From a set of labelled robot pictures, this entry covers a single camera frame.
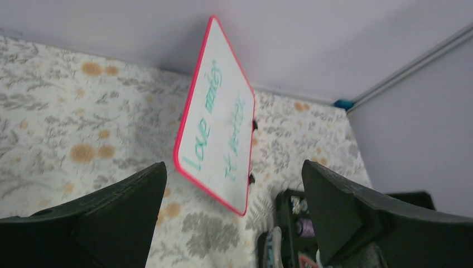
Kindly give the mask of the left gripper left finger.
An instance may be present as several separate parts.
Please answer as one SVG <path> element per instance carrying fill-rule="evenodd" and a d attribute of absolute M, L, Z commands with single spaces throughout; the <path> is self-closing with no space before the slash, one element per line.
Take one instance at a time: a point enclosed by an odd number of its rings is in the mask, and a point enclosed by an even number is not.
<path fill-rule="evenodd" d="M 145 267 L 166 182 L 157 162 L 81 198 L 1 219 L 1 266 Z"/>

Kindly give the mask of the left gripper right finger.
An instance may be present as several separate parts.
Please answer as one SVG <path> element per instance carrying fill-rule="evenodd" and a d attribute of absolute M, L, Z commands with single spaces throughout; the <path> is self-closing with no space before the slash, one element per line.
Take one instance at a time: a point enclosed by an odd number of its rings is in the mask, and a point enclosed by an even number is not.
<path fill-rule="evenodd" d="M 301 175 L 325 267 L 472 266 L 472 218 L 395 199 L 310 160 Z"/>

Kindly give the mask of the red-framed whiteboard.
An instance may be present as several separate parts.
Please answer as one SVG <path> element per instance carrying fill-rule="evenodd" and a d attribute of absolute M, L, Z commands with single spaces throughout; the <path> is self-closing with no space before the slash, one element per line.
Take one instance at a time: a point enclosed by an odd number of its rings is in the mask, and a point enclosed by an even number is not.
<path fill-rule="evenodd" d="M 176 136 L 176 170 L 219 203 L 247 212 L 255 92 L 216 16 L 208 20 Z"/>

